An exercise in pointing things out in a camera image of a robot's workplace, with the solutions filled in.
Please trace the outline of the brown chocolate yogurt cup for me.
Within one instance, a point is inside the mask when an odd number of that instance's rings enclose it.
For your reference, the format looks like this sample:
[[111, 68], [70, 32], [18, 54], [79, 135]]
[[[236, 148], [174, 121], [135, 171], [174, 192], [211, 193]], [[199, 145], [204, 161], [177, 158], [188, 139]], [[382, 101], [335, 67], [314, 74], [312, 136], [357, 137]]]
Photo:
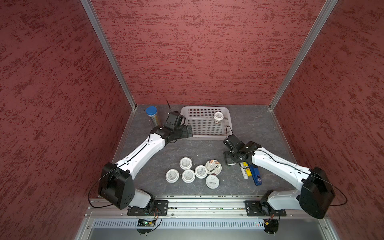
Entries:
[[209, 175], [217, 176], [222, 172], [222, 165], [217, 160], [209, 160], [206, 162], [205, 167], [207, 168]]

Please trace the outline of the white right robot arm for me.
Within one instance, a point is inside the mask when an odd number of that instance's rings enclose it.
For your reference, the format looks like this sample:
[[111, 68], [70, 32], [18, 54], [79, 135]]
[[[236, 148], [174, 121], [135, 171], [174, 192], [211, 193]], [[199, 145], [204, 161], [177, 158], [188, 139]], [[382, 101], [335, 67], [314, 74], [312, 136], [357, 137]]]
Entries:
[[267, 191], [258, 204], [261, 215], [276, 216], [281, 210], [302, 210], [315, 219], [325, 217], [336, 195], [325, 171], [291, 163], [255, 142], [244, 144], [225, 140], [224, 144], [229, 149], [224, 153], [226, 160], [264, 168], [295, 188], [282, 192]]

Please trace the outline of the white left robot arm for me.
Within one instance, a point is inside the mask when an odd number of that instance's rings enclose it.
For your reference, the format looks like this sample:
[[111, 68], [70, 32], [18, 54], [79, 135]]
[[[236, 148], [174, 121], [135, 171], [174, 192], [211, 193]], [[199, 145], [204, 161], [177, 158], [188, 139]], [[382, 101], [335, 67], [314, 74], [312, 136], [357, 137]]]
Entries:
[[128, 206], [147, 208], [152, 201], [152, 195], [135, 188], [135, 177], [167, 144], [192, 136], [191, 125], [182, 125], [174, 130], [160, 126], [153, 128], [144, 142], [133, 152], [115, 164], [104, 165], [99, 179], [98, 195], [120, 210]]

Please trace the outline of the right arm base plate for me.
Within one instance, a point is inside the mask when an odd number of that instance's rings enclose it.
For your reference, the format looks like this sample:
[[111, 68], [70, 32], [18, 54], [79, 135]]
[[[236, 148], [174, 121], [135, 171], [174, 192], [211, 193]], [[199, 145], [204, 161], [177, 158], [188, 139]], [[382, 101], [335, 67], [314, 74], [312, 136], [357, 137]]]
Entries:
[[244, 201], [248, 217], [286, 217], [285, 210], [275, 210], [267, 202]]

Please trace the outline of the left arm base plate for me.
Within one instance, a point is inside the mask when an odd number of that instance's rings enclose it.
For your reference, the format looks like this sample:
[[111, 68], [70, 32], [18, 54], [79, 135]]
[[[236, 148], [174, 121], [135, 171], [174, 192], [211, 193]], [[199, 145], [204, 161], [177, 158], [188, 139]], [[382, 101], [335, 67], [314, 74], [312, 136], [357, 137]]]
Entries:
[[154, 200], [152, 201], [148, 207], [141, 209], [138, 207], [129, 207], [127, 216], [130, 217], [161, 217], [166, 216], [168, 214], [169, 201], [167, 200]]

